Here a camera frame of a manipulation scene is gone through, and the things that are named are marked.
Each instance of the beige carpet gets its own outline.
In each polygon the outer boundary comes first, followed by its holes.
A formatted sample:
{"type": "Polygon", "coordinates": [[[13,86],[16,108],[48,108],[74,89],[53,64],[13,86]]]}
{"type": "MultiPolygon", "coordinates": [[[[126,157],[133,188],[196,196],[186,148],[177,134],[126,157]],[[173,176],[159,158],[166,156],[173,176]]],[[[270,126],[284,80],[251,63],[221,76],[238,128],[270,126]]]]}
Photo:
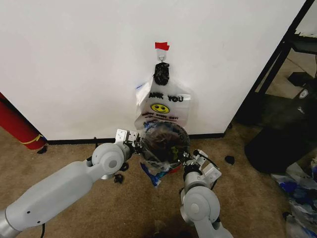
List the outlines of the beige carpet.
{"type": "MultiPolygon", "coordinates": [[[[224,138],[192,140],[191,148],[205,151],[221,169],[214,191],[220,200],[223,225],[235,238],[284,238],[282,212],[289,209],[286,196],[270,176],[249,165],[243,151],[258,131],[234,124],[224,138]],[[226,155],[235,157],[233,166],[224,161],[226,155]]],[[[63,166],[85,160],[93,150],[92,144],[56,145],[39,155],[0,129],[0,209],[63,166]]],[[[47,223],[45,237],[147,238],[156,227],[164,237],[176,237],[180,231],[196,237],[195,229],[183,222],[179,213],[182,171],[165,176],[154,188],[141,170],[138,156],[133,156],[129,165],[122,173],[123,184],[97,181],[87,195],[47,223]]],[[[40,235],[41,227],[36,227],[19,237],[40,235]]]]}

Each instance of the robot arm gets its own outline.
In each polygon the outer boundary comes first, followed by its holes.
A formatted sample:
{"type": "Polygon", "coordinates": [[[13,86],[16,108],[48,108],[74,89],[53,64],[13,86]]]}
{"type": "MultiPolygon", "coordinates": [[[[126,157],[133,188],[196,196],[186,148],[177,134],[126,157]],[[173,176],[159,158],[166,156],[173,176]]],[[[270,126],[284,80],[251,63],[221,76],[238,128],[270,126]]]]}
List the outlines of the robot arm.
{"type": "Polygon", "coordinates": [[[109,179],[120,170],[133,150],[129,132],[118,130],[116,142],[98,146],[91,161],[73,162],[29,188],[0,212],[0,237],[12,238],[41,225],[88,193],[98,179],[109,179]]]}
{"type": "Polygon", "coordinates": [[[220,222],[220,203],[210,189],[221,172],[203,151],[194,154],[193,160],[184,163],[181,215],[185,222],[195,225],[199,238],[233,238],[220,222]],[[206,160],[210,163],[202,169],[206,160]]]}

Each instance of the red cylinder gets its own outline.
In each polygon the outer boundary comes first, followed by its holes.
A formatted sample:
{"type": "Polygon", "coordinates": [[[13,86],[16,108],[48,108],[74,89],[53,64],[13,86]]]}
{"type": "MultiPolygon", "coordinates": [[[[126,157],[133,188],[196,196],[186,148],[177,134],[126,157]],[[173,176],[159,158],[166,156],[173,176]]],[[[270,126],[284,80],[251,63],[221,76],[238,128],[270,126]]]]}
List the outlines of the red cylinder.
{"type": "Polygon", "coordinates": [[[42,135],[10,106],[10,102],[2,93],[0,93],[0,125],[30,150],[40,149],[46,143],[42,135]]]}

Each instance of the smiley face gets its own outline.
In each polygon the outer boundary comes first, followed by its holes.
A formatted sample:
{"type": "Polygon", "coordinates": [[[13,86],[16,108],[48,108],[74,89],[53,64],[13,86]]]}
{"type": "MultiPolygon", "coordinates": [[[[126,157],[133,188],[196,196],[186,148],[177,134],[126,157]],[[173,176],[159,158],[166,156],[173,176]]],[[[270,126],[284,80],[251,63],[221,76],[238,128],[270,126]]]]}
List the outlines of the smiley face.
{"type": "Polygon", "coordinates": [[[163,104],[154,103],[151,105],[151,109],[157,113],[169,113],[169,108],[163,104]]]}

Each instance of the white wall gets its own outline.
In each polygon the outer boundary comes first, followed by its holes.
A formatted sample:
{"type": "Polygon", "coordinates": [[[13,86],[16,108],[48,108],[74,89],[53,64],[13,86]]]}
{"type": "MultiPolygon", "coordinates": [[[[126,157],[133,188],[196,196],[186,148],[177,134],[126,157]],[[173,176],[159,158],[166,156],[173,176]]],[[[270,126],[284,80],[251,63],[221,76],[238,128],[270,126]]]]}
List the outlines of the white wall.
{"type": "Polygon", "coordinates": [[[298,25],[296,34],[305,37],[317,37],[317,1],[314,1],[303,20],[298,25]]]}
{"type": "Polygon", "coordinates": [[[49,140],[134,129],[155,41],[193,92],[187,131],[224,132],[304,0],[0,0],[0,91],[49,140]]]}

